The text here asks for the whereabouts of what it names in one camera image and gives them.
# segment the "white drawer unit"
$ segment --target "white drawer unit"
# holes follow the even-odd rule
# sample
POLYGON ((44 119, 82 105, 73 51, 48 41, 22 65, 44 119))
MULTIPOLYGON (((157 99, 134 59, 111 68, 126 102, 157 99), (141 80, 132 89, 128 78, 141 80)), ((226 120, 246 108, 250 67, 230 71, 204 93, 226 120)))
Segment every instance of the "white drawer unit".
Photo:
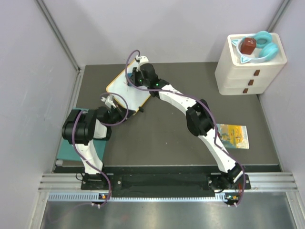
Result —
MULTIPOLYGON (((277 56, 263 63, 241 63, 240 55, 232 40, 253 36, 254 34, 229 35, 219 59, 215 77, 220 94, 261 94, 281 71, 287 58, 276 33, 270 33, 272 42, 279 47, 277 56)), ((260 49, 255 49, 252 57, 258 56, 260 49)))

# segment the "cat ear headphones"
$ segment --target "cat ear headphones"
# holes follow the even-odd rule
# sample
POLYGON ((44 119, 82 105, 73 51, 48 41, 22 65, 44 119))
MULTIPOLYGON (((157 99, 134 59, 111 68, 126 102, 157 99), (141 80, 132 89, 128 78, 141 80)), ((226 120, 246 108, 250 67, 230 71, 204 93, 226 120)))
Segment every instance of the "cat ear headphones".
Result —
POLYGON ((272 60, 279 53, 279 47, 277 44, 272 42, 272 35, 266 31, 260 31, 249 38, 254 38, 256 40, 256 49, 262 49, 257 58, 252 58, 245 56, 240 52, 242 43, 246 37, 242 39, 232 40, 232 44, 236 46, 237 52, 240 54, 241 63, 262 63, 272 60))

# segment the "headphone ear cup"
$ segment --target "headphone ear cup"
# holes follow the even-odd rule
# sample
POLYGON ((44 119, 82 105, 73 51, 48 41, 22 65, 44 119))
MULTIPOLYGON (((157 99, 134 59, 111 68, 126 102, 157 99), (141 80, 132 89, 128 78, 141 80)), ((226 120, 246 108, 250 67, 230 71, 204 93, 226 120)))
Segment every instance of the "headphone ear cup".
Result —
POLYGON ((256 40, 256 47, 259 49, 264 48, 267 44, 271 43, 272 36, 266 31, 260 31, 253 37, 256 40))
POLYGON ((278 52, 278 45, 275 43, 269 43, 261 50, 259 57, 266 57, 266 61, 270 61, 278 54, 278 52))

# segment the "teal mat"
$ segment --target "teal mat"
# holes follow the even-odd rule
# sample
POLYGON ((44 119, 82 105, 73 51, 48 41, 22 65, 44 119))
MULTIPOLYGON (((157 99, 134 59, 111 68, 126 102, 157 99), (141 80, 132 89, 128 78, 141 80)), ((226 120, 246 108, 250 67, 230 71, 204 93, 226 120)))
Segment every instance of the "teal mat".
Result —
MULTIPOLYGON (((102 140, 93 140, 93 144, 95 146, 95 150, 100 160, 103 159, 105 147, 107 141, 102 140)), ((58 160, 69 160, 69 161, 81 161, 81 158, 75 152, 72 145, 69 144, 67 140, 63 140, 61 143, 61 147, 59 148, 59 152, 57 155, 58 160)))

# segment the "white board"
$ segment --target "white board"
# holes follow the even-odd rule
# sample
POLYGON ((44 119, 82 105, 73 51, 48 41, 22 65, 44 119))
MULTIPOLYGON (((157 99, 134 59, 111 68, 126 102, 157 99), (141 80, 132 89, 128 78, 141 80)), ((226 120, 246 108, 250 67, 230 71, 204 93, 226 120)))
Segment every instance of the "white board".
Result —
MULTIPOLYGON (((138 63, 134 60, 128 65, 127 73, 131 73, 133 67, 137 67, 138 63)), ((125 70, 121 72, 106 88, 107 92, 113 92, 121 95, 128 104, 128 109, 138 112, 139 106, 142 106, 149 98, 149 92, 140 91, 132 86, 127 85, 125 70)), ((125 102, 118 96, 114 96, 115 100, 124 108, 125 102)))

